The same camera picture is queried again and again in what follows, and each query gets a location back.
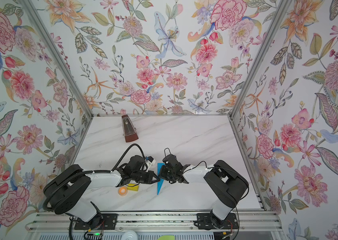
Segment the blue square paper sheet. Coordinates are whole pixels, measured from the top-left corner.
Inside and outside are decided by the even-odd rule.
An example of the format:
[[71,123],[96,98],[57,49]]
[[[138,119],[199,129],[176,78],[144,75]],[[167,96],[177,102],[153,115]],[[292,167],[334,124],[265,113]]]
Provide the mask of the blue square paper sheet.
[[161,169],[162,169],[162,167],[163,167],[164,165],[165,165],[165,164],[163,164],[163,163],[158,163],[158,168],[157,168],[157,170],[158,170],[158,176],[159,176],[159,178],[160,178],[160,181],[157,183],[157,195],[160,194],[161,188],[162,188],[163,183],[164,183],[164,180],[160,177]]

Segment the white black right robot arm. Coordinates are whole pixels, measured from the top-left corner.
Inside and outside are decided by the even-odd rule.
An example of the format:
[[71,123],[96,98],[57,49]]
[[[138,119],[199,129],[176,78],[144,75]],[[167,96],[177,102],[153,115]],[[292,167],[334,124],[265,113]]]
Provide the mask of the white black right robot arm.
[[223,222],[229,213],[249,193],[249,182],[225,161],[218,160],[208,166],[205,161],[198,165],[182,165],[175,155],[163,159],[159,177],[170,184],[202,183],[210,187],[218,201],[211,210],[211,218]]

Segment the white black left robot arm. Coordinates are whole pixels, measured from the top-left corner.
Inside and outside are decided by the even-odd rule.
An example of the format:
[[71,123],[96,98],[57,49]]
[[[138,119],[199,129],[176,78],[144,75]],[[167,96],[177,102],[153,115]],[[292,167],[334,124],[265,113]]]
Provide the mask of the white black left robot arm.
[[83,198],[84,193],[90,189],[120,188],[132,183],[158,183],[160,178],[149,169],[153,163],[152,157],[133,156],[128,163],[112,170],[84,170],[79,165],[72,165],[45,186],[43,210],[56,215],[67,214],[85,223],[98,222],[101,212],[93,202]]

